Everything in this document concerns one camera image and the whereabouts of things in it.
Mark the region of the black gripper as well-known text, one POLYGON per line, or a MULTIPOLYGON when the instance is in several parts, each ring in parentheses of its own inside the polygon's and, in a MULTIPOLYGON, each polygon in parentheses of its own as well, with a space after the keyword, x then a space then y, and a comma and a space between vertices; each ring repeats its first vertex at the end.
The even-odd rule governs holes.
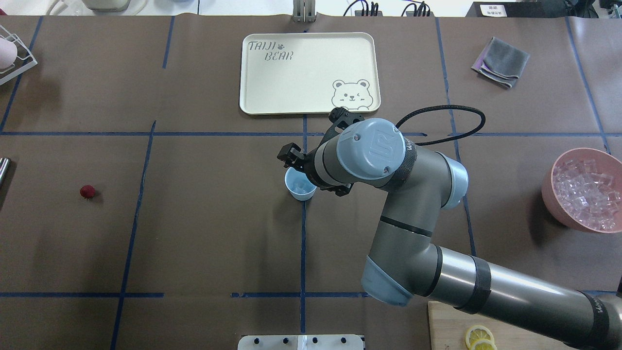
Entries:
POLYGON ((283 162, 284 168, 293 168, 296 171, 303 172, 309 182, 318 188, 323 188, 324 181, 318 174, 315 166, 316 154, 317 151, 304 153, 295 142, 290 142, 280 149, 277 159, 283 162))

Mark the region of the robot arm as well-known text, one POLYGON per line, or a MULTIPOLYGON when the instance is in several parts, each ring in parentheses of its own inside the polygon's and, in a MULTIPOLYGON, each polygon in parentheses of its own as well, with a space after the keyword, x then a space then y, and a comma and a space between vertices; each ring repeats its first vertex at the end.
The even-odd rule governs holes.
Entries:
POLYGON ((569 263, 580 276, 595 272, 602 257, 620 258, 618 234, 588 233, 554 224, 557 211, 541 201, 529 202, 536 184, 518 193, 502 175, 517 175, 509 161, 479 170, 489 182, 476 182, 476 202, 488 199, 491 248, 484 256, 467 255, 434 239, 441 212, 459 206, 468 187, 464 166, 446 155, 404 137, 382 118, 335 121, 318 146, 304 152, 295 143, 283 146, 278 159, 300 171, 322 190, 343 196, 361 183, 387 193, 369 253, 362 286, 375 299, 406 306, 427 297, 471 315, 483 315, 550 337, 580 350, 621 348, 621 296, 596 297, 578 291, 573 281, 560 286, 544 281, 546 264, 569 263))

